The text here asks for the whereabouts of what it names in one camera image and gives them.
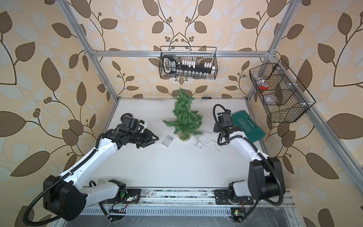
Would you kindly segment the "small green christmas tree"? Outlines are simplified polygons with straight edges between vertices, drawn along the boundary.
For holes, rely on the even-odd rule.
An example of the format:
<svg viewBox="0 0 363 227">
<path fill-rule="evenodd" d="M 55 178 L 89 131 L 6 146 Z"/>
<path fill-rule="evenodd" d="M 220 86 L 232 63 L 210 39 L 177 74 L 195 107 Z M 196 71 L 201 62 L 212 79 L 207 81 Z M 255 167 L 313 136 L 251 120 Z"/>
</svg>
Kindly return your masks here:
<svg viewBox="0 0 363 227">
<path fill-rule="evenodd" d="M 197 110 L 192 110 L 195 98 L 189 96 L 185 89 L 178 89 L 178 96 L 175 99 L 173 114 L 174 120 L 163 120 L 167 127 L 174 128 L 181 141 L 188 141 L 192 136 L 198 137 L 203 134 L 200 130 L 203 115 Z"/>
</svg>

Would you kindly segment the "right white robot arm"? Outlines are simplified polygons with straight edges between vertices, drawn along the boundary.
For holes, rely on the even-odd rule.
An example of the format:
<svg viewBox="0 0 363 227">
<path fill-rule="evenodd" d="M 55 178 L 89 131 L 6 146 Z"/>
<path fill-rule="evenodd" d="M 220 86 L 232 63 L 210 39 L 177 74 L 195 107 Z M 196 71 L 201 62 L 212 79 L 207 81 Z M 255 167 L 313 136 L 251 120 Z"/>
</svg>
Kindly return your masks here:
<svg viewBox="0 0 363 227">
<path fill-rule="evenodd" d="M 239 204 L 243 198 L 249 197 L 256 202 L 264 200 L 273 206 L 280 206 L 285 194 L 280 160 L 258 149 L 245 132 L 234 124 L 230 110 L 216 104 L 212 113 L 215 120 L 213 132 L 218 134 L 217 144 L 232 145 L 249 162 L 247 179 L 229 184 L 229 201 Z"/>
</svg>

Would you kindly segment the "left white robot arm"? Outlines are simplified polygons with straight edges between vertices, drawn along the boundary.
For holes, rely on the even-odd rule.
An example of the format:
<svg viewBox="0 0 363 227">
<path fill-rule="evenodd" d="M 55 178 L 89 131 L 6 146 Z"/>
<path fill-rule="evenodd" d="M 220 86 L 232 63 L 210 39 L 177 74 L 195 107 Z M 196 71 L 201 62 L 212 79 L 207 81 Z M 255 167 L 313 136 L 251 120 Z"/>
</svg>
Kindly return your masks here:
<svg viewBox="0 0 363 227">
<path fill-rule="evenodd" d="M 159 138 L 149 129 L 143 120 L 138 120 L 130 113 L 121 117 L 121 123 L 115 129 L 100 134 L 95 146 L 81 160 L 62 172 L 59 176 L 49 176 L 43 183 L 43 191 L 27 206 L 23 215 L 26 226 L 37 227 L 46 225 L 60 218 L 74 220 L 85 208 L 106 200 L 117 203 L 127 198 L 126 185 L 111 179 L 100 185 L 85 183 L 92 174 L 112 154 L 122 146 L 134 144 L 137 148 L 146 148 Z M 55 217 L 44 221 L 32 221 L 30 213 L 33 207 L 43 200 L 43 207 Z"/>
</svg>

